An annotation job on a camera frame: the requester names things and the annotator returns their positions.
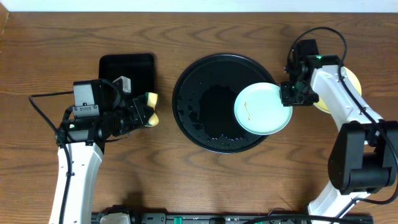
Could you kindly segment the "green and yellow sponge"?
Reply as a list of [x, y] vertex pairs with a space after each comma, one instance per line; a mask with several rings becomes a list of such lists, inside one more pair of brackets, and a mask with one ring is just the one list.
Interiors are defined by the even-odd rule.
[[153, 127], [158, 125], [159, 123], [159, 118], [155, 112], [155, 107], [158, 101], [158, 94], [152, 93], [152, 92], [147, 92], [146, 93], [146, 102], [147, 106], [152, 108], [154, 110], [153, 114], [150, 116], [148, 122], [146, 123], [147, 127]]

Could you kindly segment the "yellow plate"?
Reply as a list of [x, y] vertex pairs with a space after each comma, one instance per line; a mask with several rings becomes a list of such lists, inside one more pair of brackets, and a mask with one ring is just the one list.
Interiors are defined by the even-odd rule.
[[[351, 84], [354, 86], [355, 90], [360, 95], [362, 95], [361, 84], [360, 84], [357, 76], [350, 69], [348, 69], [346, 67], [345, 67], [345, 70], [346, 70], [346, 76], [348, 77], [348, 79], [351, 82]], [[329, 111], [328, 107], [326, 106], [325, 102], [322, 100], [321, 97], [319, 97], [319, 101], [317, 103], [314, 103], [313, 105], [316, 108], [318, 108], [320, 111], [330, 114], [330, 111]]]

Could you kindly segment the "light green plate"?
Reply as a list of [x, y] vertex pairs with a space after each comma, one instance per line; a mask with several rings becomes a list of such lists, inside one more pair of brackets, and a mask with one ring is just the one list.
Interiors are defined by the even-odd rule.
[[284, 106], [280, 87], [271, 83], [255, 83], [243, 89], [234, 102], [234, 115], [246, 131], [270, 135], [283, 129], [290, 121], [292, 106]]

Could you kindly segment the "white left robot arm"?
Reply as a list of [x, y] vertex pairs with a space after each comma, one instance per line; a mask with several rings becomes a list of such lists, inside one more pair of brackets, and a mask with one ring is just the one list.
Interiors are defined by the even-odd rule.
[[158, 124], [158, 95], [135, 95], [132, 81], [88, 80], [73, 84], [74, 105], [67, 108], [55, 137], [58, 179], [51, 223], [90, 223], [96, 176], [107, 142]]

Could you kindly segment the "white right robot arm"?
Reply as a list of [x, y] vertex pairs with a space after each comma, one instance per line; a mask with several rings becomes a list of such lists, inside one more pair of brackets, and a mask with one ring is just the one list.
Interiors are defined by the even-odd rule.
[[343, 217], [357, 202], [391, 186], [397, 175], [397, 122], [386, 121], [356, 91], [336, 55], [290, 57], [281, 83], [284, 106], [323, 100], [338, 136], [328, 160], [329, 183], [307, 207], [311, 216]]

